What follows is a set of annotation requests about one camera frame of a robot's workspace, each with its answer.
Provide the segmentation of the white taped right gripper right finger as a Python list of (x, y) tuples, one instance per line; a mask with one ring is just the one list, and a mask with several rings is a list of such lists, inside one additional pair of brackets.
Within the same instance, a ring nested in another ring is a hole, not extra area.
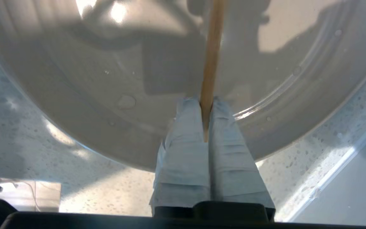
[(259, 204), (274, 220), (273, 199), (260, 175), (228, 103), (215, 97), (209, 142), (213, 160), (214, 197), (217, 201)]

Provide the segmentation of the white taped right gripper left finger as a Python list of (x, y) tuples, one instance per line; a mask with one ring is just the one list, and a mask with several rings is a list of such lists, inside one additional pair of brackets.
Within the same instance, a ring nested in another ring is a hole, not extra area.
[(197, 98), (184, 98), (157, 153), (152, 214), (158, 207), (192, 208), (210, 199), (209, 145), (200, 104)]

